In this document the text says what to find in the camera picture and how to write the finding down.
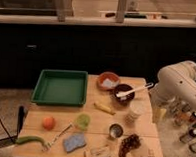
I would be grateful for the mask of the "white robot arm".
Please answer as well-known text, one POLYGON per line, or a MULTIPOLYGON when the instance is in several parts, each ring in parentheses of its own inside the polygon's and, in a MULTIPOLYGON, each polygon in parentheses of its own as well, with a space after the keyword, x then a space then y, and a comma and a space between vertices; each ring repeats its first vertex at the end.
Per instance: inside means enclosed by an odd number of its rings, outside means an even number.
POLYGON ((196 63, 186 60, 162 67, 150 98, 157 106, 180 98, 196 110, 196 63))

